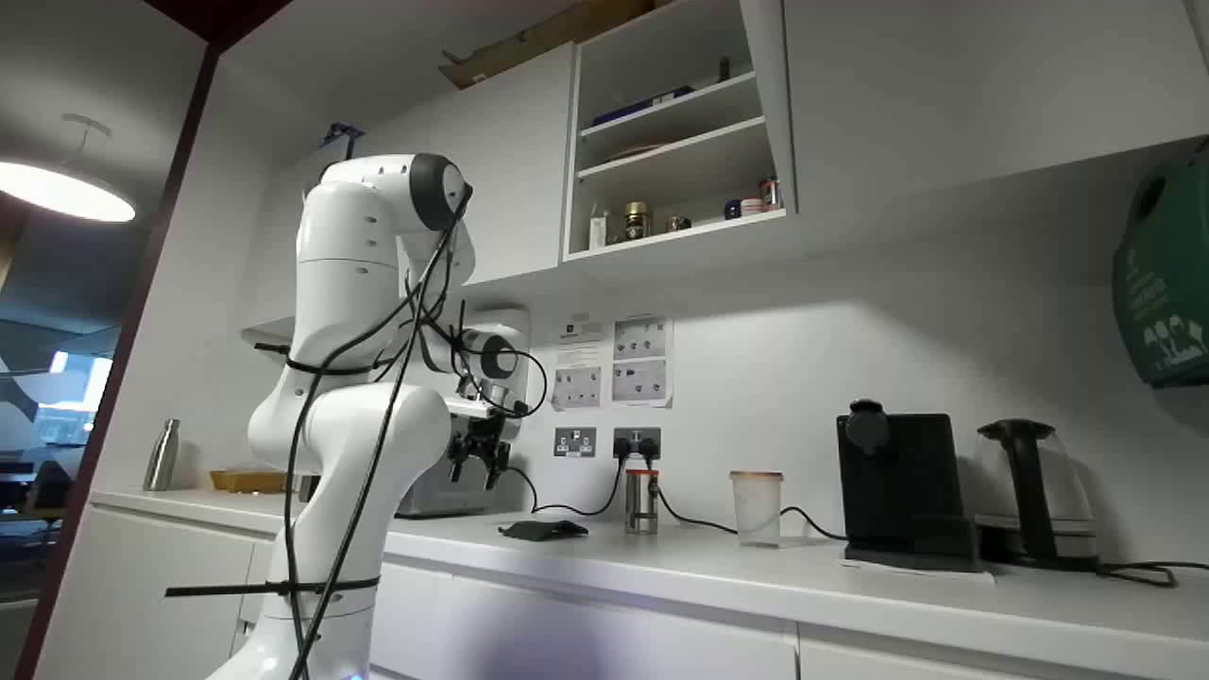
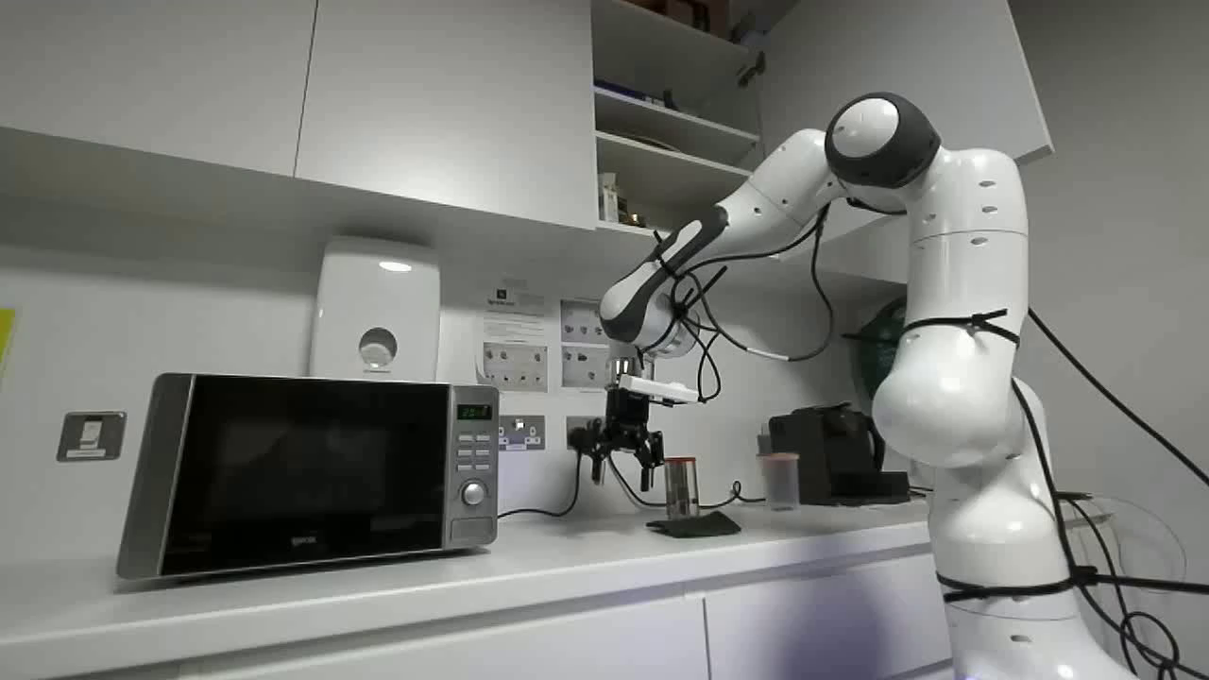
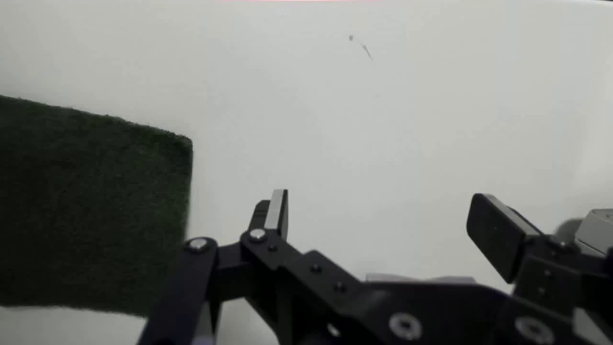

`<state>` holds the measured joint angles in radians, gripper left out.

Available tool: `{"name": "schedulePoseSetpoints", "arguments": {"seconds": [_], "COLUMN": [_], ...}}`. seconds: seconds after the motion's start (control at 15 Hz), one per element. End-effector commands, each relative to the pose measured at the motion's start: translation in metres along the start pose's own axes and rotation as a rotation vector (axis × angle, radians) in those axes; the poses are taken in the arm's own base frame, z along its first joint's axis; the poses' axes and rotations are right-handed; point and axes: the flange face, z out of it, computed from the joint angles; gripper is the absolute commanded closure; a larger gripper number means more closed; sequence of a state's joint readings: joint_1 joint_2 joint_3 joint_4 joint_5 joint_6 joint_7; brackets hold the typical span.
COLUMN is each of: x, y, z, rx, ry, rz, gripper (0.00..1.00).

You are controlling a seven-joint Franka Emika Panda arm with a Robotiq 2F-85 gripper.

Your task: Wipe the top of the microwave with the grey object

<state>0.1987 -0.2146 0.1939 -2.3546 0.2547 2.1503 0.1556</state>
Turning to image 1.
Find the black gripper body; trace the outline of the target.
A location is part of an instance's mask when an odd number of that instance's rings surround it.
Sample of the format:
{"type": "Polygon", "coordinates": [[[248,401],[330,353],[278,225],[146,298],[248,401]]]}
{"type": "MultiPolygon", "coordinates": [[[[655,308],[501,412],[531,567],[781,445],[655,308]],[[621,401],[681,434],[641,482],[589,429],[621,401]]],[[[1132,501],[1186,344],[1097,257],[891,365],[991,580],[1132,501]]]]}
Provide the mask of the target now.
{"type": "Polygon", "coordinates": [[[510,464],[510,444],[501,438],[501,420],[452,420],[451,434],[451,461],[464,464],[468,459],[478,459],[486,474],[501,474],[510,464]]]}

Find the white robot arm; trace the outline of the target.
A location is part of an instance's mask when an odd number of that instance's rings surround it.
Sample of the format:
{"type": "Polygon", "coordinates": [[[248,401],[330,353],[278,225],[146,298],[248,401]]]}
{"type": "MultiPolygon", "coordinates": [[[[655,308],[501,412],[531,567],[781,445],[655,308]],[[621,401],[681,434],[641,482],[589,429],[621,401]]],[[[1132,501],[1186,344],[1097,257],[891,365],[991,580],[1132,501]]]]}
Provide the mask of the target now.
{"type": "Polygon", "coordinates": [[[294,328],[248,445],[313,474],[288,497],[262,611],[207,680],[371,680],[384,533],[405,490],[444,453],[461,420],[501,429],[525,344],[506,324],[444,315],[471,276],[471,187],[432,150],[325,168],[294,231],[294,328]]]}

